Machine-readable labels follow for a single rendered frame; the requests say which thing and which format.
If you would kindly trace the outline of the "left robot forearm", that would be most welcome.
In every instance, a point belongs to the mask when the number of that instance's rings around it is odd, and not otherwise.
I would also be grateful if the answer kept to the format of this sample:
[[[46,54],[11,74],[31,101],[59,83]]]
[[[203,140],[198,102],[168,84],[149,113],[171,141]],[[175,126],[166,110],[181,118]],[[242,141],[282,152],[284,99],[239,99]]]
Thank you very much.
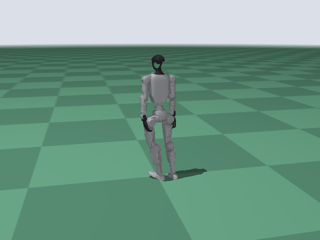
[[[141,105],[141,108],[140,108],[140,118],[143,119],[143,115],[146,115],[147,117],[147,103],[144,102],[144,97],[143,95],[140,96],[140,105]]]

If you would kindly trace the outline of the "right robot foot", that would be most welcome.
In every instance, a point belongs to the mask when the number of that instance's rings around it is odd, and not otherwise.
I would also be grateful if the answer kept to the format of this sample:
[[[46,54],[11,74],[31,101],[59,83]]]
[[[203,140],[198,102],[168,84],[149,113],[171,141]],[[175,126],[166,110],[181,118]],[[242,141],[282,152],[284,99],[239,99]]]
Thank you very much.
[[[166,175],[174,180],[178,179],[178,175],[176,173],[173,172],[173,174],[171,173],[166,173]]]

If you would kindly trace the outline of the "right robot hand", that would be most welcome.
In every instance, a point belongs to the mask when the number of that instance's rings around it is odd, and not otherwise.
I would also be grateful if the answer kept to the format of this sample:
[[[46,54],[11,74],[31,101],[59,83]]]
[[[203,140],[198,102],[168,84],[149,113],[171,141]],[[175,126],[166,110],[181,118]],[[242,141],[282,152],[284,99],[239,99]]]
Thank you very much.
[[[176,118],[175,118],[176,111],[174,111],[174,115],[173,116],[174,116],[174,121],[173,121],[173,123],[171,123],[172,124],[172,129],[176,127]]]

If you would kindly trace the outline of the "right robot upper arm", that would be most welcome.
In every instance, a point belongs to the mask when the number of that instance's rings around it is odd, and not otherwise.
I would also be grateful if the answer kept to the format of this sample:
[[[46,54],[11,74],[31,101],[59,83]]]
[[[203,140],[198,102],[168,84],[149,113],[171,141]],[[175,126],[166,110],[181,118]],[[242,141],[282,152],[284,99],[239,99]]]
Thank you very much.
[[[168,95],[168,99],[174,99],[176,97],[176,95],[175,95],[175,90],[176,90],[175,81],[176,81],[175,76],[169,74],[169,91],[170,91],[170,93]]]

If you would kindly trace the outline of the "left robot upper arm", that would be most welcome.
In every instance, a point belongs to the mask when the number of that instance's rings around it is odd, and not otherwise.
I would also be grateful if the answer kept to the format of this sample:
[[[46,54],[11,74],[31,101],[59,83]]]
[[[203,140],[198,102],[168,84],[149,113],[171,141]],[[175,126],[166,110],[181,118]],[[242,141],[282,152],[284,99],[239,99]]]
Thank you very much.
[[[148,97],[148,83],[150,82],[151,80],[151,75],[146,75],[146,76],[143,76],[141,78],[141,91],[142,91],[142,96],[143,96],[143,99],[144,99],[144,102],[146,102],[149,97]]]

